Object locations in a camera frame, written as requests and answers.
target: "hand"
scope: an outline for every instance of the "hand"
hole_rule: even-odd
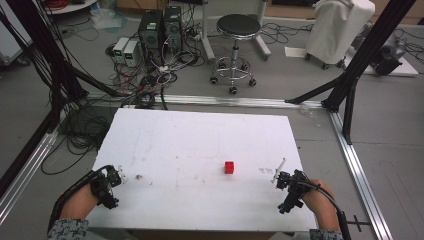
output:
[[[310,179],[311,183],[321,185],[332,197],[333,190],[324,181],[318,179]],[[306,206],[315,214],[320,229],[339,230],[339,222],[337,220],[336,209],[326,196],[315,189],[311,189],[302,197]]]
[[[63,205],[60,219],[78,218],[85,219],[97,205],[99,199],[91,193],[90,184],[85,185],[74,193]]]

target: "red cube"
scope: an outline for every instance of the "red cube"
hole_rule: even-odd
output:
[[[233,174],[234,162],[225,162],[225,174]]]

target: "gray sleeve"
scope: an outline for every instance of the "gray sleeve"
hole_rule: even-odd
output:
[[[311,240],[343,240],[340,230],[310,229],[309,234],[311,235]]]
[[[82,240],[88,229],[88,221],[65,218],[56,220],[47,234],[48,240]]]

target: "power supply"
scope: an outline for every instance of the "power supply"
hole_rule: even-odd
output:
[[[141,49],[137,40],[130,40],[124,50],[125,63],[127,67],[137,67],[141,61]]]
[[[113,47],[113,60],[115,63],[125,64],[124,50],[129,40],[127,37],[121,37]]]

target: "black stool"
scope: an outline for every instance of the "black stool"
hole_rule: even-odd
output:
[[[236,94],[234,80],[250,77],[249,85],[255,86],[256,80],[250,73],[250,64],[247,60],[238,57],[238,40],[250,40],[256,38],[261,30],[261,25],[251,17],[231,14],[218,20],[216,24],[218,32],[225,38],[235,39],[231,57],[222,57],[215,63],[210,82],[218,83],[218,77],[229,79],[231,82],[230,93]]]

